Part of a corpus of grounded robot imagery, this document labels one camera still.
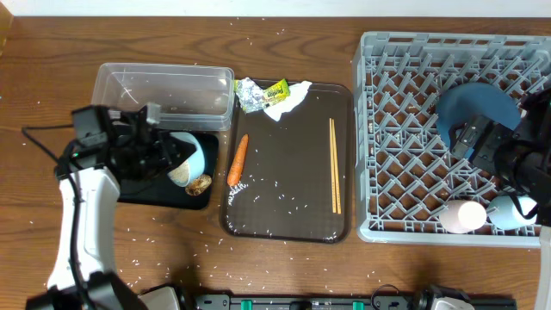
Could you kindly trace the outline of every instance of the carrot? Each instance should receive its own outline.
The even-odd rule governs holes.
[[[230,173],[227,175],[227,184],[230,186],[237,185],[241,179],[248,145],[249,135],[246,134],[241,138],[241,142],[239,142],[238,150],[235,152],[235,157],[233,158],[232,168],[230,168]]]

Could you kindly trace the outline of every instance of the green connector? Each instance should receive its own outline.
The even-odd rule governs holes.
[[[365,306],[363,305],[363,302],[361,301],[354,301],[352,302],[352,310],[363,310]]]
[[[241,310],[252,310],[252,301],[241,301]]]

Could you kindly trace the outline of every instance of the clear plastic container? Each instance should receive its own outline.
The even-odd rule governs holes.
[[[155,102],[163,129],[225,131],[233,98],[230,68],[109,63],[97,74],[92,104],[137,111]]]

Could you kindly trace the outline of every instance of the snack wrapper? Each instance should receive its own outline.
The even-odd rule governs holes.
[[[235,93],[239,97],[241,108],[246,114],[274,106],[290,95],[285,79],[263,90],[253,80],[246,77],[235,80]]]

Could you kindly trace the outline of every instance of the brown tray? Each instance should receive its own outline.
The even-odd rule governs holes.
[[[262,88],[276,83],[256,82]],[[335,120],[337,136],[341,214],[332,212],[330,117]],[[226,186],[220,212],[222,227],[240,237],[342,241],[350,232],[354,179],[350,92],[340,85],[313,84],[306,99],[279,121],[263,111],[246,115],[236,106],[228,163],[246,133],[249,146],[241,183],[248,187],[229,202],[231,189]]]

